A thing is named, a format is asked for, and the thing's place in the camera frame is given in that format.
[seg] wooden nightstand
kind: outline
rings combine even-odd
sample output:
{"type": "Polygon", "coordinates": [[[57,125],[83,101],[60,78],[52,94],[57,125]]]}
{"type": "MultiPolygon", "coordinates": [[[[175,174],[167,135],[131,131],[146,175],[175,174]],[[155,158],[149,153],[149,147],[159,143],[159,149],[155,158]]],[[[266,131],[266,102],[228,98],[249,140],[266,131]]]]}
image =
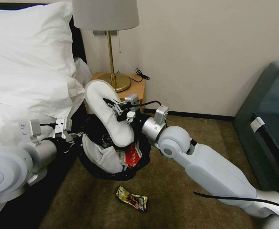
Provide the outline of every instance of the wooden nightstand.
{"type": "MultiPolygon", "coordinates": [[[[98,79],[99,76],[103,75],[104,73],[96,72],[91,80],[98,79]]],[[[139,75],[134,74],[126,74],[127,76],[131,77],[132,79],[135,79],[137,81],[140,81],[142,79],[139,75]]],[[[145,103],[145,88],[146,88],[146,80],[143,79],[140,83],[137,83],[133,80],[131,80],[131,87],[129,87],[127,90],[118,92],[118,96],[121,101],[125,100],[125,97],[127,97],[130,94],[137,94],[139,96],[140,104],[145,103]]]]}

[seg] candy bar wrapper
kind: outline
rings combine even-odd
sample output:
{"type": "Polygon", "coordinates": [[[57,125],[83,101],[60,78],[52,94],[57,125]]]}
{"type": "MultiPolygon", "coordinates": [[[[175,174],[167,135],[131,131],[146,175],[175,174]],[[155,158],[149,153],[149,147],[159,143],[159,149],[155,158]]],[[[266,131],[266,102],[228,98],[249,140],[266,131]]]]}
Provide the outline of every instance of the candy bar wrapper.
{"type": "Polygon", "coordinates": [[[124,189],[122,186],[119,186],[116,195],[118,198],[135,207],[136,209],[146,212],[147,211],[147,202],[148,202],[148,197],[146,196],[141,196],[141,195],[135,195],[135,194],[130,194],[126,189],[124,189]]]}

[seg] floor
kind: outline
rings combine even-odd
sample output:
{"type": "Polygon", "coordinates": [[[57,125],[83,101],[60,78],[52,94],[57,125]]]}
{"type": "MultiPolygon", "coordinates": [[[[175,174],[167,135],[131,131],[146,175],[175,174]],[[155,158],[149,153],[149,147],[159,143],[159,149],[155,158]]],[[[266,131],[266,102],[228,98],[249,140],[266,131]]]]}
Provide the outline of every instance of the floor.
{"type": "MultiPolygon", "coordinates": [[[[177,116],[168,116],[167,122],[169,126],[183,127],[197,142],[211,146],[238,166],[258,188],[231,122],[177,116]]],[[[193,191],[206,193],[179,164],[155,149],[150,153],[150,164],[138,171],[135,178],[123,182],[94,178],[77,158],[48,203],[46,214],[33,227],[258,228],[260,222],[241,209],[196,196],[193,191]],[[148,196],[147,212],[120,202],[115,195],[119,185],[130,193],[148,196]]]]}

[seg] lampshade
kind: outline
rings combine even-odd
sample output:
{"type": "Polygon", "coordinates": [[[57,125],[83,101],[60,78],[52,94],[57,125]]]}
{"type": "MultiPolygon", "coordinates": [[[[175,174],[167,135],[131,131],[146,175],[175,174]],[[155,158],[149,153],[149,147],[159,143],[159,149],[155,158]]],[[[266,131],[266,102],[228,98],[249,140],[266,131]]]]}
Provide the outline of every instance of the lampshade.
{"type": "Polygon", "coordinates": [[[74,24],[87,30],[126,30],[139,25],[136,0],[73,0],[74,24]]]}

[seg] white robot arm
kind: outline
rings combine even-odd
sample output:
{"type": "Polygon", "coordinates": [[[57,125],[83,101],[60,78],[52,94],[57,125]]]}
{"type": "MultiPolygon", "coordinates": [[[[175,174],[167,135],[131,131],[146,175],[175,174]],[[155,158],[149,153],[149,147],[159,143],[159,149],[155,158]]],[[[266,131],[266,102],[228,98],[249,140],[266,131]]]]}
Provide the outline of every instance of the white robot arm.
{"type": "Polygon", "coordinates": [[[73,138],[67,134],[71,120],[66,118],[57,119],[54,137],[42,141],[37,139],[41,135],[39,120],[20,122],[19,128],[21,145],[0,147],[0,210],[43,179],[57,153],[68,151],[72,145],[68,141],[73,138]]]}
{"type": "Polygon", "coordinates": [[[167,127],[168,107],[161,105],[152,118],[140,112],[143,104],[139,104],[136,94],[126,97],[120,104],[104,101],[113,108],[117,120],[127,120],[135,126],[146,135],[151,145],[184,167],[186,174],[212,196],[195,194],[238,206],[255,217],[272,215],[264,229],[279,229],[279,193],[255,189],[239,168],[211,147],[198,144],[181,127],[167,127]]]}

